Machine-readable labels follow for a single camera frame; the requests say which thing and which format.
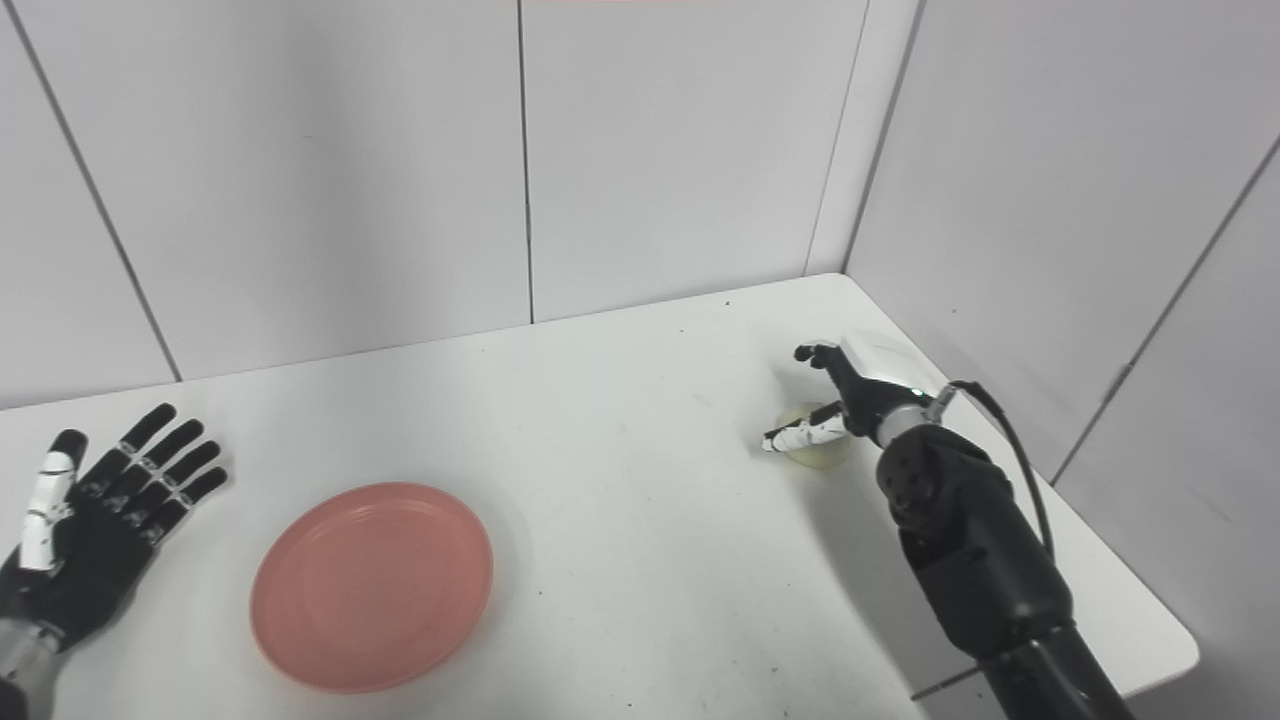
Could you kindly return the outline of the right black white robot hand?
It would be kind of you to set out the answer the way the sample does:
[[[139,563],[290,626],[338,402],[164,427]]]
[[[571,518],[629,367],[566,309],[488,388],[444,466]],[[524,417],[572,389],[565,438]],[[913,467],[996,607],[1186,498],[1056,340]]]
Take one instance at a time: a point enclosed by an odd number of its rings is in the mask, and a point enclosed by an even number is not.
[[[883,448],[916,427],[938,427],[954,392],[933,396],[896,379],[864,373],[847,345],[824,341],[799,345],[795,361],[823,372],[837,398],[765,432],[762,448],[769,454],[795,454],[847,437],[870,439]]]

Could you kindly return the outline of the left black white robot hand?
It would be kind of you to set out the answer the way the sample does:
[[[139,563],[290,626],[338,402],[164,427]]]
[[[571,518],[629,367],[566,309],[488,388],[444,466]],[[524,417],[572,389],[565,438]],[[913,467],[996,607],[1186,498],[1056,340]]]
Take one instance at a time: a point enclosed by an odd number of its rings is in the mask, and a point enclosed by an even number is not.
[[[229,479],[198,419],[159,404],[86,468],[86,433],[51,442],[3,564],[3,618],[64,652],[106,628],[160,546]]]

